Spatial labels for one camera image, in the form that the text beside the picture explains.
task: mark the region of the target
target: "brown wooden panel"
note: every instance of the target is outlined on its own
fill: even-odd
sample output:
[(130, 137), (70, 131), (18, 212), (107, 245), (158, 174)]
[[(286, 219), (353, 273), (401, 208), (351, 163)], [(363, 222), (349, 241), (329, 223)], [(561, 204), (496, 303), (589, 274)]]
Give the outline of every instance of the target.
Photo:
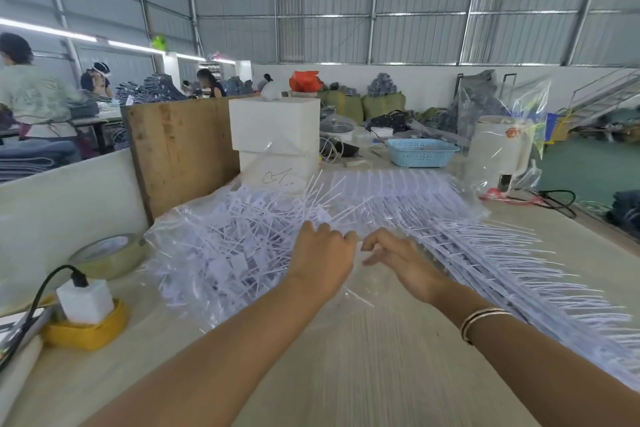
[(231, 147), (229, 98), (125, 107), (131, 151), (149, 222), (206, 196), (240, 172)]

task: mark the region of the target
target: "forearm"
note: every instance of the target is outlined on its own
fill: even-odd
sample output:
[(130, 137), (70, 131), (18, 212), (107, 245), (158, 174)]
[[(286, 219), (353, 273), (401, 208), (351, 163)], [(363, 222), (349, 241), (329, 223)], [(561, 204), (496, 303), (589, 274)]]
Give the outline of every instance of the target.
[(135, 384), (86, 427), (230, 425), (322, 304), (285, 279)]
[[(494, 307), (445, 281), (433, 303), (456, 327)], [(476, 321), (468, 338), (543, 427), (637, 425), (640, 395), (589, 361), (511, 316)]]

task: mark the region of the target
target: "gold bracelet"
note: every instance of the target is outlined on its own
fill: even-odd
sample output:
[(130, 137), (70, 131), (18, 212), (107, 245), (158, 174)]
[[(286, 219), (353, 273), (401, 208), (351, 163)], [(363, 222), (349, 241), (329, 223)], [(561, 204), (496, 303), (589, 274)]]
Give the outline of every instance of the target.
[(462, 326), (460, 326), (460, 335), (462, 336), (462, 340), (464, 342), (466, 342), (467, 344), (471, 344), (473, 346), (473, 343), (471, 341), (469, 341), (469, 338), (467, 337), (467, 334), (468, 334), (468, 331), (469, 331), (469, 327), (473, 323), (475, 323), (478, 319), (482, 319), (482, 318), (485, 318), (487, 316), (496, 316), (497, 314), (509, 314), (509, 315), (511, 315), (505, 309), (500, 309), (499, 307), (489, 307), (487, 309), (480, 309), (480, 310), (475, 311), (468, 318), (466, 318), (464, 320), (464, 322), (462, 323)]

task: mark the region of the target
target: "styrofoam box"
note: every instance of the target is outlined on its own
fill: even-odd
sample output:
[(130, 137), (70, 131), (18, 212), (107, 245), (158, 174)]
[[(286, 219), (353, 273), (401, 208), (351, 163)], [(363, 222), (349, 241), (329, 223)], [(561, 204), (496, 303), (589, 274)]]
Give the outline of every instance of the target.
[(263, 152), (269, 144), (281, 142), (274, 149), (277, 153), (318, 154), (320, 100), (317, 98), (231, 99), (229, 115), (231, 142), (237, 151)]
[(317, 152), (308, 155), (240, 152), (240, 179), (250, 187), (302, 192), (319, 164)]

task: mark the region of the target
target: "red plastic bag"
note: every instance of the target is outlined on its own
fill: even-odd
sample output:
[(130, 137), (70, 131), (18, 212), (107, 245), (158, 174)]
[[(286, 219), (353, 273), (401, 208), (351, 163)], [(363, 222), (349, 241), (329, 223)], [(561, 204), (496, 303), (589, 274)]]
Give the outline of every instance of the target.
[(294, 71), (289, 78), (289, 86), (293, 91), (315, 93), (322, 90), (324, 83), (317, 74), (319, 71)]

